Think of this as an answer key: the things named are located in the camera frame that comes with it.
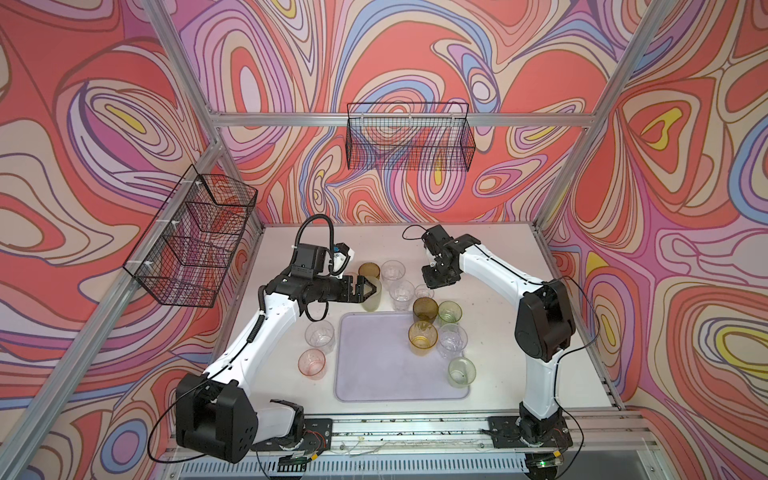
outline black wire basket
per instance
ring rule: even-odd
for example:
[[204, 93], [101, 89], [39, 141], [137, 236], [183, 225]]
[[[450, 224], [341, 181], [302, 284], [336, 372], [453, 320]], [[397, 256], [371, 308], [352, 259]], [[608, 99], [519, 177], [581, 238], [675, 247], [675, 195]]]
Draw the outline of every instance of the black wire basket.
[[465, 102], [356, 102], [346, 106], [351, 170], [463, 170], [475, 155]]
[[139, 267], [124, 268], [162, 305], [211, 308], [257, 194], [226, 175], [198, 174]]

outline plastic cup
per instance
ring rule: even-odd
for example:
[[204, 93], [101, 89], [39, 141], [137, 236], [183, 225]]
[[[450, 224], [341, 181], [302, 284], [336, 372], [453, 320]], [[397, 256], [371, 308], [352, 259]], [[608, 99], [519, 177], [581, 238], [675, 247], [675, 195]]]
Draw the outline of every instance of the plastic cup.
[[357, 269], [357, 274], [362, 276], [374, 276], [375, 278], [379, 278], [379, 276], [381, 275], [381, 269], [374, 262], [368, 262], [368, 263], [364, 263], [363, 265], [360, 265], [360, 268]]
[[299, 357], [299, 371], [305, 377], [319, 380], [326, 374], [326, 356], [318, 349], [309, 349]]
[[427, 286], [426, 283], [416, 286], [416, 298], [426, 296], [427, 298], [435, 298], [435, 291]]
[[428, 296], [417, 298], [413, 303], [413, 321], [418, 322], [423, 320], [425, 322], [434, 323], [435, 318], [437, 318], [437, 309], [437, 302]]
[[381, 281], [389, 290], [397, 280], [400, 280], [406, 274], [406, 266], [397, 260], [388, 260], [384, 262], [381, 268]]
[[[366, 276], [366, 279], [376, 287], [376, 293], [369, 296], [365, 302], [362, 303], [362, 307], [366, 312], [375, 312], [379, 309], [379, 304], [382, 301], [382, 283], [374, 276]], [[366, 285], [363, 289], [363, 293], [368, 293], [370, 287]]]
[[438, 315], [445, 323], [456, 323], [462, 319], [462, 308], [458, 303], [447, 300], [440, 304]]
[[328, 355], [336, 345], [336, 337], [333, 335], [333, 324], [328, 320], [310, 323], [304, 332], [304, 339], [311, 347]]
[[389, 296], [392, 297], [392, 307], [396, 312], [405, 312], [411, 308], [413, 293], [413, 283], [408, 280], [400, 279], [389, 286]]
[[448, 364], [448, 383], [457, 389], [463, 389], [475, 381], [478, 371], [469, 359], [459, 356]]
[[437, 331], [437, 351], [443, 358], [454, 359], [462, 356], [467, 347], [467, 332], [456, 323], [446, 323]]
[[437, 343], [437, 329], [430, 322], [416, 322], [408, 329], [408, 340], [416, 355], [426, 355]]

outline glass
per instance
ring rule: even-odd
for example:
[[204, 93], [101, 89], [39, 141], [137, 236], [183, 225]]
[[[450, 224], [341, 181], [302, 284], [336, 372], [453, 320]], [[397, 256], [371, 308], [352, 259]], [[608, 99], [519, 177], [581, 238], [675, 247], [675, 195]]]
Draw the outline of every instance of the glass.
[[304, 339], [309, 345], [328, 355], [336, 345], [333, 335], [333, 325], [328, 320], [311, 322], [304, 332]]
[[360, 268], [357, 269], [357, 274], [379, 278], [379, 275], [381, 275], [381, 269], [374, 262], [368, 262], [360, 265]]
[[400, 280], [405, 274], [406, 266], [397, 260], [386, 261], [381, 268], [381, 280], [388, 290], [392, 283]]
[[447, 300], [440, 304], [438, 315], [445, 323], [456, 323], [462, 319], [462, 308], [458, 303]]
[[[366, 276], [366, 279], [376, 287], [376, 293], [369, 296], [366, 301], [362, 303], [362, 307], [366, 312], [375, 312], [382, 301], [382, 283], [374, 276]], [[365, 285], [362, 289], [363, 294], [366, 294], [369, 291], [370, 287], [368, 285]]]
[[457, 389], [463, 389], [474, 382], [477, 374], [475, 364], [463, 356], [454, 358], [448, 364], [448, 383]]
[[446, 323], [437, 332], [437, 351], [445, 359], [462, 356], [467, 346], [467, 332], [455, 323]]
[[417, 298], [413, 303], [413, 321], [418, 322], [424, 320], [425, 322], [434, 323], [437, 317], [437, 302], [423, 296]]
[[413, 292], [413, 283], [408, 280], [398, 280], [390, 285], [389, 296], [392, 297], [392, 308], [396, 312], [405, 312], [411, 308]]
[[416, 322], [408, 329], [408, 340], [416, 355], [426, 355], [437, 343], [437, 329], [430, 322]]
[[326, 356], [318, 349], [309, 349], [299, 357], [299, 371], [312, 380], [319, 380], [326, 374]]
[[427, 286], [426, 283], [422, 283], [416, 287], [416, 298], [426, 296], [427, 298], [435, 298], [435, 291]]

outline patterned wall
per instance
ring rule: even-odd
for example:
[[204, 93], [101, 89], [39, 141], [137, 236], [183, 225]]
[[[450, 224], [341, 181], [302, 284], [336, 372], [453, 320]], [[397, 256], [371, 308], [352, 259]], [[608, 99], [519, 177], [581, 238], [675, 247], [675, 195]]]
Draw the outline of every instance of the patterned wall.
[[768, 478], [766, 78], [765, 2], [678, 2], [546, 230], [682, 478]]
[[[0, 2], [0, 441], [207, 144], [140, 4]], [[252, 242], [211, 310], [136, 295], [25, 479], [147, 477], [147, 426], [207, 364]]]
[[[645, 8], [642, 0], [196, 0], [171, 9], [218, 111], [463, 99], [475, 112], [589, 112]], [[319, 212], [345, 223], [533, 220], [578, 134], [480, 127], [469, 173], [403, 174], [350, 172], [345, 132], [222, 134], [263, 194], [258, 209], [267, 223]]]

